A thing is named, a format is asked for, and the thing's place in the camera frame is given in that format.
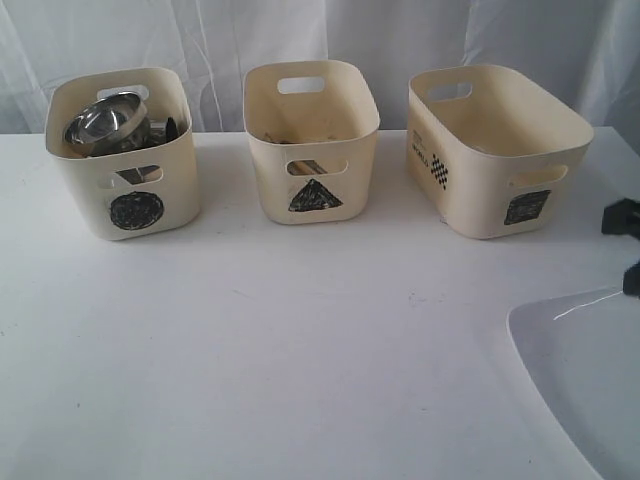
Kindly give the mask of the cream bin with triangle mark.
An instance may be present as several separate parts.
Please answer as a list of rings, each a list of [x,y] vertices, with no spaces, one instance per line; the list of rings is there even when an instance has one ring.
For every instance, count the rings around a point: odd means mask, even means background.
[[[245,76],[244,126],[261,207],[285,225],[336,222],[366,206],[380,116],[361,71],[338,60],[267,64]],[[287,132],[295,143],[266,142]],[[292,176],[314,160],[323,175]]]

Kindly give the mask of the white square plate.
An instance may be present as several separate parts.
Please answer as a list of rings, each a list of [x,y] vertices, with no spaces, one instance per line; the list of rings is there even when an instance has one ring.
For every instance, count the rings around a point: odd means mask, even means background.
[[[619,287],[515,307],[507,328],[538,393],[603,479],[639,476],[639,300]]]

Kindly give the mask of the steel mug with solid handle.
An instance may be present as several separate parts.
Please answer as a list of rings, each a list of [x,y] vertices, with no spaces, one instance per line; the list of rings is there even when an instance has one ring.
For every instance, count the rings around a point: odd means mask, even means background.
[[[170,143],[183,134],[183,129],[173,117],[163,121],[151,121],[145,146],[152,148]]]

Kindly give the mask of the white curtain backdrop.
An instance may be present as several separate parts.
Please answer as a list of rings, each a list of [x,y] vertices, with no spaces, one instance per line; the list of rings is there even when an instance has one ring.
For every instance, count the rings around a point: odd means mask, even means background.
[[[179,75],[197,130],[237,131],[249,70],[325,59],[362,71],[386,129],[405,122],[412,76],[490,63],[639,138],[635,1],[5,1],[1,129],[42,131],[67,80],[160,66]]]

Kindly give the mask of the cream bin with circle mark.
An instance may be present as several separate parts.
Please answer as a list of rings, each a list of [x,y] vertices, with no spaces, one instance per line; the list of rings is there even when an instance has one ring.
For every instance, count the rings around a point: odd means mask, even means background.
[[[173,117],[183,129],[176,140],[146,149],[101,157],[73,152],[63,140],[67,124],[96,101],[102,90],[143,86],[154,121]],[[181,227],[200,211],[192,118],[179,76],[165,68],[139,68],[78,77],[53,93],[45,143],[86,225],[97,237],[116,241]],[[116,172],[148,165],[163,170],[160,180],[130,185]]]

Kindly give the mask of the stainless steel table knife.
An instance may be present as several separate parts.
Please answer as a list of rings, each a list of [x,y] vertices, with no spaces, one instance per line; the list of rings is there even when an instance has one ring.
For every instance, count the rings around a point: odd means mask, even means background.
[[[266,132],[263,136],[263,140],[278,145],[291,145],[295,143],[295,139],[292,138],[287,132]]]

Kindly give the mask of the wooden chopstick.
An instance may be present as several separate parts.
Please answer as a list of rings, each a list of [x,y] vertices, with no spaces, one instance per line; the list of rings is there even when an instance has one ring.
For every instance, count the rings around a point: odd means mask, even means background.
[[[314,160],[295,160],[287,164],[287,172],[292,176],[323,175],[327,171]]]

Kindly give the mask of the cream bin with square mark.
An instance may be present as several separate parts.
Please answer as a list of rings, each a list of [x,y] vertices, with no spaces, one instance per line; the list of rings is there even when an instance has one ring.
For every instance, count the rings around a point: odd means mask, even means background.
[[[445,68],[409,82],[407,167],[469,238],[544,226],[593,138],[583,117],[508,67]]]

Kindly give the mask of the stainless steel bowl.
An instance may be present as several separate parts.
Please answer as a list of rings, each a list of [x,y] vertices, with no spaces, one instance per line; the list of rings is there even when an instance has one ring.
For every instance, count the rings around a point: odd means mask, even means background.
[[[150,134],[147,107],[127,91],[100,99],[66,126],[63,140],[77,154],[98,157],[141,149]]]

